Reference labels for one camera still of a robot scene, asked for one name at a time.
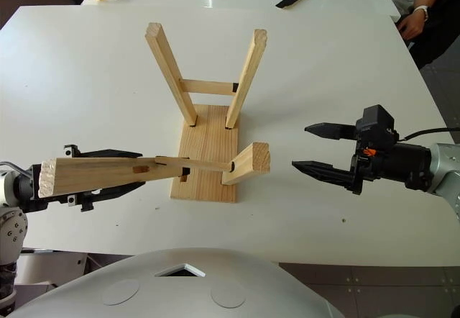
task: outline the circular marker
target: circular marker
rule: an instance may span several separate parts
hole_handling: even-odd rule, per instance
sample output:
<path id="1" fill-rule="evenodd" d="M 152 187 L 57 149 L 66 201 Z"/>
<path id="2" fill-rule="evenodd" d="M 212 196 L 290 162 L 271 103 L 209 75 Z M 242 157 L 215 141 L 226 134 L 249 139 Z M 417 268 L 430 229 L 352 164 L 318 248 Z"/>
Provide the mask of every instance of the circular marker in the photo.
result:
<path id="1" fill-rule="evenodd" d="M 102 294 L 104 305 L 113 306 L 130 300 L 139 291 L 139 281 L 127 279 L 118 281 L 108 287 Z"/>

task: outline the wristwatch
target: wristwatch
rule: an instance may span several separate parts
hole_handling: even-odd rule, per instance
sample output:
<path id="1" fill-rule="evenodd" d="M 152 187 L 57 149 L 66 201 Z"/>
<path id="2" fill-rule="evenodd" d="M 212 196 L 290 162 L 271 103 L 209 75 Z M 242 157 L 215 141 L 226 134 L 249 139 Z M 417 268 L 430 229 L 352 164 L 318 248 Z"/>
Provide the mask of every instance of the wristwatch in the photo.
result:
<path id="1" fill-rule="evenodd" d="M 420 5 L 417 6 L 412 13 L 416 12 L 417 10 L 423 10 L 425 12 L 425 22 L 428 21 L 428 6 L 426 5 Z"/>

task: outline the wooden stick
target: wooden stick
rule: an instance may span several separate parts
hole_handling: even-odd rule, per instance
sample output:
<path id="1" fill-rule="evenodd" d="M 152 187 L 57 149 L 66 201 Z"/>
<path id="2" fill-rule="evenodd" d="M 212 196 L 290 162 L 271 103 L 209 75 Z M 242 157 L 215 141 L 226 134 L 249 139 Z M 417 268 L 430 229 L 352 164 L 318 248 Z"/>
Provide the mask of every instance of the wooden stick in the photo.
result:
<path id="1" fill-rule="evenodd" d="M 167 156 L 157 156 L 155 162 L 175 167 L 197 168 L 215 172 L 231 172 L 233 168 L 231 163 L 190 160 L 188 158 L 169 158 Z"/>
<path id="2" fill-rule="evenodd" d="M 183 174 L 182 168 L 158 165 L 154 158 L 54 158 L 42 162 L 38 196 L 94 191 Z"/>
<path id="3" fill-rule="evenodd" d="M 244 63 L 243 71 L 239 77 L 238 90 L 236 95 L 231 102 L 229 111 L 227 112 L 227 120 L 225 127 L 232 129 L 239 116 L 239 112 L 242 110 L 244 100 L 246 99 L 247 92 L 251 86 L 252 79 L 256 73 L 257 67 L 259 66 L 262 54 L 264 54 L 265 46 L 267 45 L 267 31 L 263 29 L 256 29 L 252 35 L 251 44 L 249 45 L 249 51 L 246 56 L 246 62 Z"/>
<path id="4" fill-rule="evenodd" d="M 234 170 L 222 173 L 222 184 L 233 185 L 254 176 L 270 172 L 270 152 L 267 143 L 252 143 L 234 159 Z"/>
<path id="5" fill-rule="evenodd" d="M 234 96 L 234 86 L 237 83 L 223 83 L 211 81 L 195 81 L 193 79 L 183 79 L 182 87 L 188 93 L 232 95 Z"/>
<path id="6" fill-rule="evenodd" d="M 163 76 L 165 77 L 166 82 L 170 87 L 176 102 L 178 103 L 179 109 L 182 112 L 185 121 L 189 126 L 195 126 L 197 115 L 196 110 L 193 107 L 190 95 L 185 92 L 180 85 L 182 76 L 161 24 L 149 23 L 147 32 L 145 33 L 145 39 L 147 40 L 155 59 L 157 59 L 158 66 L 160 67 L 161 72 L 163 72 Z"/>

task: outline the gray floor tile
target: gray floor tile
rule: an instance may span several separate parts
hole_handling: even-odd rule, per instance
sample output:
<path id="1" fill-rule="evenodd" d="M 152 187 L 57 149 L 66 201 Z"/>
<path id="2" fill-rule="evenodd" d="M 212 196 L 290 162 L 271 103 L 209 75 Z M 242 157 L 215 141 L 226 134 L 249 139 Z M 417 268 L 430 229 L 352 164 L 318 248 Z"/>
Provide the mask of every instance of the gray floor tile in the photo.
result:
<path id="1" fill-rule="evenodd" d="M 451 287 L 450 288 L 451 295 L 452 295 L 452 302 L 454 306 L 460 305 L 460 286 Z"/>
<path id="2" fill-rule="evenodd" d="M 443 71 L 434 69 L 433 72 L 438 77 L 441 88 L 445 95 L 452 100 L 454 108 L 460 110 L 460 72 Z"/>
<path id="3" fill-rule="evenodd" d="M 435 69 L 460 72 L 460 37 L 431 65 Z"/>
<path id="4" fill-rule="evenodd" d="M 280 263 L 280 267 L 304 284 L 350 284 L 351 267 Z"/>
<path id="5" fill-rule="evenodd" d="M 446 272 L 446 284 L 460 286 L 460 266 L 449 266 L 445 267 Z"/>
<path id="6" fill-rule="evenodd" d="M 313 284 L 308 287 L 333 304 L 346 318 L 358 317 L 354 291 L 350 286 Z"/>
<path id="7" fill-rule="evenodd" d="M 446 283 L 442 268 L 404 268 L 354 266 L 355 283 L 369 286 L 442 286 Z"/>
<path id="8" fill-rule="evenodd" d="M 455 96 L 458 96 L 460 91 L 460 74 L 437 71 L 430 67 L 425 67 L 420 70 L 428 90 L 433 97 L 433 100 L 438 107 L 444 122 L 448 127 L 460 126 L 460 106 L 459 100 L 455 100 Z M 457 91 L 454 91 L 455 84 L 457 82 Z M 460 143 L 460 132 L 453 132 L 452 137 L 455 143 Z"/>
<path id="9" fill-rule="evenodd" d="M 450 291 L 439 287 L 377 287 L 356 288 L 360 318 L 388 314 L 407 314 L 420 318 L 449 318 L 454 305 Z"/>

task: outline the person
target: person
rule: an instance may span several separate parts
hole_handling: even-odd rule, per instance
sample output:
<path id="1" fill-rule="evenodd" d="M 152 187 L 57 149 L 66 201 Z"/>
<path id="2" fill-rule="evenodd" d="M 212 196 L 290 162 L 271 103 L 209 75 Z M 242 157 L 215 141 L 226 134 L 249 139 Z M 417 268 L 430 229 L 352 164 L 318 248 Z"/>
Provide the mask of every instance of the person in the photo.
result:
<path id="1" fill-rule="evenodd" d="M 401 37 L 420 69 L 443 54 L 460 34 L 460 0 L 392 0 Z"/>

